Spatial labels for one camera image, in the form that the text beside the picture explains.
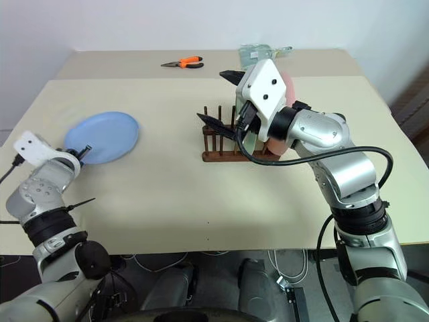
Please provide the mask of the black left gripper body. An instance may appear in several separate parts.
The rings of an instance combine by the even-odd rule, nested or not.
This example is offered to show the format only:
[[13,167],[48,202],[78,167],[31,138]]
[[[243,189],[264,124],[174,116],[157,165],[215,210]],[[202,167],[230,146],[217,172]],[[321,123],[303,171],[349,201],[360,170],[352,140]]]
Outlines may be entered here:
[[77,151],[75,149],[66,149],[65,152],[73,155],[79,161],[80,165],[83,165],[83,162],[81,161],[81,154],[83,150]]

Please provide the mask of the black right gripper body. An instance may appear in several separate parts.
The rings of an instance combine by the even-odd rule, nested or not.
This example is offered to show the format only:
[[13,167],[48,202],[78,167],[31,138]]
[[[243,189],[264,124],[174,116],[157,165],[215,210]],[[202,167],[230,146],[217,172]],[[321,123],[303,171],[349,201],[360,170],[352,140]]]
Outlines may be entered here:
[[257,112],[256,106],[251,101],[246,101],[239,112],[235,132],[241,132],[242,136],[249,131],[257,135],[261,128],[261,120]]

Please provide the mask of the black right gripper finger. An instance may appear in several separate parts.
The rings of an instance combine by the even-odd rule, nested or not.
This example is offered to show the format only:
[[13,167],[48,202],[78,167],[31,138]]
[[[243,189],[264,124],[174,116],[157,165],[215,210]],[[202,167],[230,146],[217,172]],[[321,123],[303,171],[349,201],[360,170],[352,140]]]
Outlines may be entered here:
[[220,136],[224,136],[230,140],[236,140],[235,130],[227,127],[222,121],[201,113],[197,113],[197,116]]
[[219,75],[233,85],[238,85],[245,75],[244,71],[224,70],[219,72]]

